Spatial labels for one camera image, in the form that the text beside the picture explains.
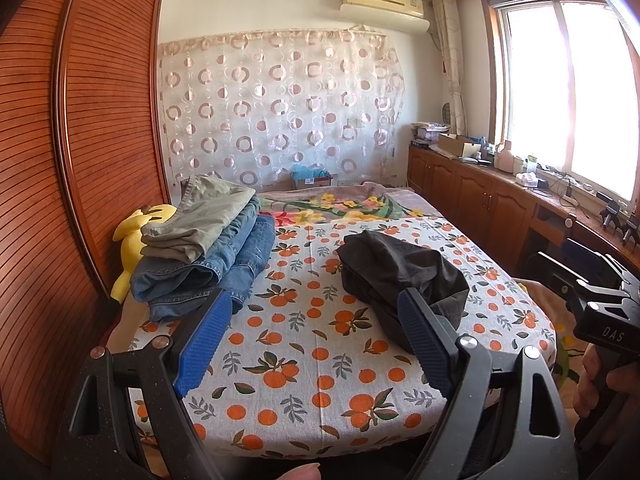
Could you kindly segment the person's right hand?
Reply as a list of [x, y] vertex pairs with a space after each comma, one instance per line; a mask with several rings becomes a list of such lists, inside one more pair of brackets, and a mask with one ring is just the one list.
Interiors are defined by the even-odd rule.
[[573, 408], [580, 418], [596, 408], [605, 387], [626, 396], [625, 414], [639, 411], [639, 364], [633, 362], [605, 373], [597, 347], [588, 344], [573, 398]]

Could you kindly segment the person's left hand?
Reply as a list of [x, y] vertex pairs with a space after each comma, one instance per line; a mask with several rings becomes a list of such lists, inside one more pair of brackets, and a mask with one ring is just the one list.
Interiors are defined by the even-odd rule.
[[319, 463], [303, 464], [282, 474], [278, 480], [320, 480], [321, 472], [319, 467]]

